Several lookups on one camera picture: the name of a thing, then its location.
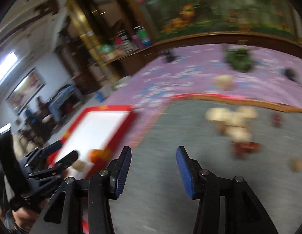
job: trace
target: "human hand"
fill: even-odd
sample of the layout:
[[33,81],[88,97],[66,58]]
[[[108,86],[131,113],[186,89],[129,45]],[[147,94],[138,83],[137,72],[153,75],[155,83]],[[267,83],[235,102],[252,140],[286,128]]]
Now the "human hand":
[[[39,207],[43,209],[48,200],[42,201]],[[22,230],[30,232],[35,221],[38,219],[39,214],[34,210],[22,207],[16,212],[12,211],[13,218],[15,219],[16,225]]]

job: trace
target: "bottle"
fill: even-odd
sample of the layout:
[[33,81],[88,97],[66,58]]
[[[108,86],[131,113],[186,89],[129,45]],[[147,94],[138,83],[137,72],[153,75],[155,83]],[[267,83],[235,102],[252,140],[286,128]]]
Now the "bottle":
[[104,57],[106,62],[113,60],[116,57],[114,50],[110,45],[102,44],[100,49],[105,54]]
[[122,46],[124,48],[124,50],[129,53],[133,50],[135,50],[133,44],[131,43],[130,39],[127,36],[127,32],[126,31],[120,31],[118,36],[120,37],[120,39],[122,40]]
[[119,36],[115,38],[115,50],[118,53],[118,56],[123,56],[126,54],[126,51],[123,49],[122,40]]
[[142,41],[143,45],[145,47],[151,46],[152,43],[150,41],[150,38],[149,38],[148,33],[147,33],[146,29],[144,28],[144,26],[138,26],[138,27],[135,27],[135,29],[136,28],[138,28],[137,35],[140,38],[140,40]]
[[137,34],[132,36],[133,42],[136,44],[136,46],[140,49],[144,48],[144,45]]

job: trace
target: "blue tablecloth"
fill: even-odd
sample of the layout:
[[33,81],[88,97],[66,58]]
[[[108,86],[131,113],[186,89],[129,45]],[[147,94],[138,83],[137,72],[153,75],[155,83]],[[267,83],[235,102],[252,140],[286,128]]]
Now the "blue tablecloth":
[[61,120],[60,107],[69,98],[69,96],[72,92],[74,92],[76,94],[77,98],[80,101],[82,100],[82,94],[80,93],[80,90],[77,89],[75,86],[71,85],[71,86],[65,88],[62,92],[60,92],[55,97],[55,99],[49,104],[49,111],[56,121],[59,122]]

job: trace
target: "blue gripper pad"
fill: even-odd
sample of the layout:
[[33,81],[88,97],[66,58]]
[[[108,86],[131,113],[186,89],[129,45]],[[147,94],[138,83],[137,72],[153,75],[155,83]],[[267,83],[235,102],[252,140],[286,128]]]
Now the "blue gripper pad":
[[122,167],[120,168],[119,174],[116,178],[116,188],[115,188],[116,198],[118,198],[123,193],[123,190],[125,187],[125,182],[126,182],[127,174],[128,174],[130,163],[131,163],[131,158],[132,158],[131,148],[128,147],[128,150],[125,153],[125,155],[120,156],[119,159],[121,157],[124,157],[124,158],[121,159],[123,161]]
[[189,166],[191,160],[186,152],[186,149],[183,146],[179,146],[177,148],[176,160],[186,193],[192,200],[194,200],[194,180]]

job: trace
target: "beige plush toy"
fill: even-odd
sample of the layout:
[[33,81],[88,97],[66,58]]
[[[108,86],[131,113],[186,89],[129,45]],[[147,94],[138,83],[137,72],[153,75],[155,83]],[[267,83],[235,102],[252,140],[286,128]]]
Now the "beige plush toy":
[[81,173],[85,169],[86,164],[81,160],[76,160],[71,166]]
[[230,115],[231,111],[227,108],[211,108],[205,114],[206,119],[214,123],[221,135],[226,131],[226,123],[230,119]]
[[241,113],[242,116],[246,119],[258,118],[258,112],[251,106],[240,106],[236,111]]
[[216,76],[214,83],[222,90],[232,90],[234,86],[233,77],[229,75]]
[[252,135],[245,128],[228,126],[226,133],[235,143],[248,143],[252,139]]
[[247,120],[257,118],[258,113],[252,107],[242,106],[236,112],[228,108],[211,108],[205,116],[220,134],[227,134],[235,143],[247,143],[252,138]]

